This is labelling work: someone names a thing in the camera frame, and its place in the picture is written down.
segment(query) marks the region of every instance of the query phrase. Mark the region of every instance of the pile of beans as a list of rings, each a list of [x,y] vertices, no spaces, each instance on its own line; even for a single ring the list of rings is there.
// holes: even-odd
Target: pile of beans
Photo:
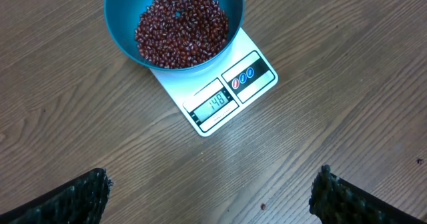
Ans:
[[[153,0],[135,30],[139,53],[166,69],[192,67],[227,44],[228,17],[214,0]]]

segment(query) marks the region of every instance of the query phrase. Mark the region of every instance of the teal plastic bowl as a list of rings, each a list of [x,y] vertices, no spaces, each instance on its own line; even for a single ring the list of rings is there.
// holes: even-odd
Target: teal plastic bowl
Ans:
[[[236,37],[244,18],[245,0],[218,0],[221,9],[225,10],[230,19],[228,33],[228,44],[214,57],[194,67],[183,69],[164,69],[144,59],[138,52],[137,42],[133,39],[135,29],[138,26],[139,15],[141,15],[152,0],[105,0],[104,15],[108,31],[119,48],[137,63],[152,69],[164,71],[184,71],[202,65],[207,65],[216,57],[221,55]]]

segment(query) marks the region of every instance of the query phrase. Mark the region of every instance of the kitchen scale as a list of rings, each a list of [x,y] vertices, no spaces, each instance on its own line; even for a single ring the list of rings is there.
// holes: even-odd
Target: kitchen scale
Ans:
[[[241,28],[209,65],[188,71],[151,69],[194,129],[211,135],[278,82],[278,74]]]

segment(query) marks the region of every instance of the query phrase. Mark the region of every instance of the wooden table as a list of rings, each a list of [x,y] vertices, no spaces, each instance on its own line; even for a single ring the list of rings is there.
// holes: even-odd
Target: wooden table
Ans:
[[[246,7],[279,83],[202,138],[115,46],[103,0],[0,0],[0,213],[105,167],[103,223],[319,223],[328,163],[427,221],[427,0]]]

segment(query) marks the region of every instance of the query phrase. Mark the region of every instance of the bowl rim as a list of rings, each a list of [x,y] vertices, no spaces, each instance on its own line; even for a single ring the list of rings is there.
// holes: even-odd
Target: bowl rim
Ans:
[[[107,25],[107,29],[108,29],[108,33],[111,36],[111,38],[113,39],[114,43],[120,48],[120,50],[125,53],[130,59],[134,60],[136,63],[143,65],[144,67],[148,67],[150,69],[156,69],[156,70],[161,70],[161,71],[187,71],[196,67],[201,67],[202,65],[206,65],[208,63],[210,63],[211,61],[213,61],[214,59],[216,59],[217,57],[219,57],[234,41],[234,39],[236,38],[236,36],[239,33],[240,28],[242,28],[242,24],[243,24],[243,20],[245,17],[245,0],[242,0],[242,15],[240,17],[240,22],[238,25],[238,29],[236,30],[236,32],[234,33],[234,36],[230,39],[230,41],[228,42],[228,44],[215,56],[213,56],[211,59],[205,61],[204,63],[200,63],[198,65],[195,65],[193,67],[186,67],[186,68],[175,68],[175,69],[166,69],[166,68],[162,68],[162,67],[158,67],[156,65],[149,65],[146,64],[144,62],[141,62],[140,60],[134,58],[132,55],[130,55],[120,44],[119,42],[116,40],[116,38],[113,36],[113,33],[111,32],[111,29],[109,27],[109,23],[108,23],[108,18],[107,18],[107,0],[104,0],[104,19],[105,19],[105,24]]]

